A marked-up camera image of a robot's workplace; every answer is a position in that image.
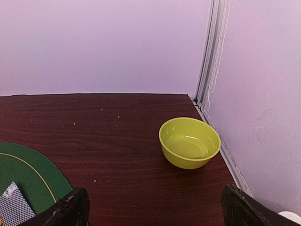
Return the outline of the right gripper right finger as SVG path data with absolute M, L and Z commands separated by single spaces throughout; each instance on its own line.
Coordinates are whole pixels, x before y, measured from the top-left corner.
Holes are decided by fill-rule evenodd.
M 239 189 L 226 185 L 221 195 L 223 219 L 226 226 L 298 226 L 277 214 Z

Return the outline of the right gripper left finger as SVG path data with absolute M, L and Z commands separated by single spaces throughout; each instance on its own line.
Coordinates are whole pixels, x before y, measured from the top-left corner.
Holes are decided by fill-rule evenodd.
M 22 223 L 23 226 L 87 226 L 90 201 L 87 190 L 74 188 L 42 213 Z

